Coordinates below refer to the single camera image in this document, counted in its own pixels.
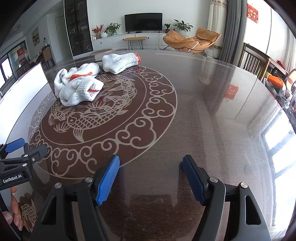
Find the person's left hand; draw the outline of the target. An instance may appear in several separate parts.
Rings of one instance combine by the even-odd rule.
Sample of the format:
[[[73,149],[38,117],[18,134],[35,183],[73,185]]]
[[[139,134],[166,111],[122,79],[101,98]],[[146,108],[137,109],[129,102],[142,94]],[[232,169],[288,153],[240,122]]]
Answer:
[[[16,192],[16,187],[11,187],[10,188],[11,210],[12,210],[13,214],[11,214],[8,211],[3,211],[2,214],[8,224],[11,224],[13,222],[18,227],[19,231],[22,231],[22,229],[23,229],[22,215],[21,215],[21,211],[19,209],[18,202],[13,195],[15,192]]]

